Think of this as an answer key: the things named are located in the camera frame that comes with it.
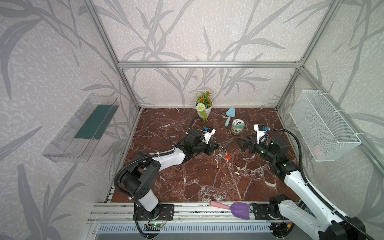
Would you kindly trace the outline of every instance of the transparent acrylic box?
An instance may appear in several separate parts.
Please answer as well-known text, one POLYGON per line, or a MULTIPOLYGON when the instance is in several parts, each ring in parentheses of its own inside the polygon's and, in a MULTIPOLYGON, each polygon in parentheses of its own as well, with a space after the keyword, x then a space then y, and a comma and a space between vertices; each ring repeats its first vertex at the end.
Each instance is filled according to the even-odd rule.
POLYGON ((119 103, 116 97, 98 96, 91 93, 43 151, 43 156, 53 162, 87 162, 118 107, 119 103), (94 133, 91 131, 87 137, 84 137, 84 135, 76 137, 79 130, 83 129, 84 124, 99 105, 108 106, 105 106, 107 109, 104 110, 104 113, 106 113, 104 118, 101 115, 99 122, 92 126, 96 131, 94 133))
POLYGON ((290 111, 316 161, 334 161, 361 140, 319 90, 304 90, 290 111))

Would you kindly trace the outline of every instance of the orange small object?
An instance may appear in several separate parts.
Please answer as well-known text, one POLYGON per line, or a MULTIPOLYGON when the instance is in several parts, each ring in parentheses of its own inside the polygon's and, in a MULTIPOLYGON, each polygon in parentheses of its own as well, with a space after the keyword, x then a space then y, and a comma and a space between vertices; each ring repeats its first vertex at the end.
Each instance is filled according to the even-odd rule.
POLYGON ((227 152, 227 155, 224 157, 225 159, 231 159, 231 157, 229 156, 229 152, 227 152))

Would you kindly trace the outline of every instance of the blue handle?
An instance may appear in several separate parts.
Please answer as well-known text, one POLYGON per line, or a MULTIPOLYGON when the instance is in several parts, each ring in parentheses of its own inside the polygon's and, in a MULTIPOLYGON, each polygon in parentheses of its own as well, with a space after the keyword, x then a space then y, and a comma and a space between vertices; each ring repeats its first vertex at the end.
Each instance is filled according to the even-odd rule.
POLYGON ((229 119, 231 119, 231 116, 228 116, 227 121, 225 122, 225 126, 228 127, 229 119))

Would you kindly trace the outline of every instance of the pink handle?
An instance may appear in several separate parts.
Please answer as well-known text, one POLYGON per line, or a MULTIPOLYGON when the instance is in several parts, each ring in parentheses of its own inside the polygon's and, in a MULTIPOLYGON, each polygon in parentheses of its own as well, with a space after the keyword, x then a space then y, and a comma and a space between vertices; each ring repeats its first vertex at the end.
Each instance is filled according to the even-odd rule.
POLYGON ((228 206, 228 205, 221 204, 221 203, 215 202, 215 201, 211 201, 211 203, 209 205, 211 205, 212 207, 218 207, 220 209, 228 209, 229 210, 229 208, 230 208, 230 206, 228 206))

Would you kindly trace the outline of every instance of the small jar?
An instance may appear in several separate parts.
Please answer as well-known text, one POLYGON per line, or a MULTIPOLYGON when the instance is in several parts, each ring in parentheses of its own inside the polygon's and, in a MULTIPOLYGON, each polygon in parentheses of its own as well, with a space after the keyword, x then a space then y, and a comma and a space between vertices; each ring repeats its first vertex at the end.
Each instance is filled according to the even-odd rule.
POLYGON ((244 130, 245 123, 243 120, 236 118, 232 122, 231 132, 233 135, 240 135, 244 130))

